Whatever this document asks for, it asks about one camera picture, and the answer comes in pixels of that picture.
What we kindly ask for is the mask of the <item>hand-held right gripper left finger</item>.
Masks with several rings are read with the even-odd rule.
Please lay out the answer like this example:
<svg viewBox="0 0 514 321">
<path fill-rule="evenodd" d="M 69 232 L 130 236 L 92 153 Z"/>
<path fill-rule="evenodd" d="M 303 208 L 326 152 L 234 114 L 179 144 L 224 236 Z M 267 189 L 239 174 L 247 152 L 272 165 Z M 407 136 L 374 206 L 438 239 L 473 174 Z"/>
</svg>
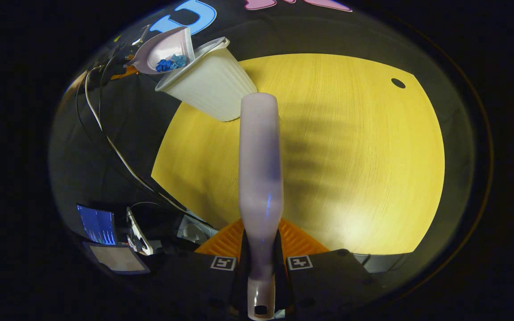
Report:
<svg viewBox="0 0 514 321">
<path fill-rule="evenodd" d="M 241 221 L 218 231 L 202 221 L 182 219 L 178 248 L 163 267 L 171 302 L 186 315 L 237 315 L 243 296 L 243 236 Z"/>
</svg>

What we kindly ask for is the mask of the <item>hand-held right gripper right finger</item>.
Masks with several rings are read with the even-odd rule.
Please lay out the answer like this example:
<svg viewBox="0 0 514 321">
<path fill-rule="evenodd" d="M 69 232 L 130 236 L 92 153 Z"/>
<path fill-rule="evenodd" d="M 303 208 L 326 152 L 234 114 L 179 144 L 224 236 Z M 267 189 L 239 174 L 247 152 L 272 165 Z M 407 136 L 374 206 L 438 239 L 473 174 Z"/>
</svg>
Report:
<svg viewBox="0 0 514 321">
<path fill-rule="evenodd" d="M 377 281 L 349 250 L 328 250 L 285 219 L 278 231 L 288 313 L 351 313 L 377 298 Z"/>
</svg>

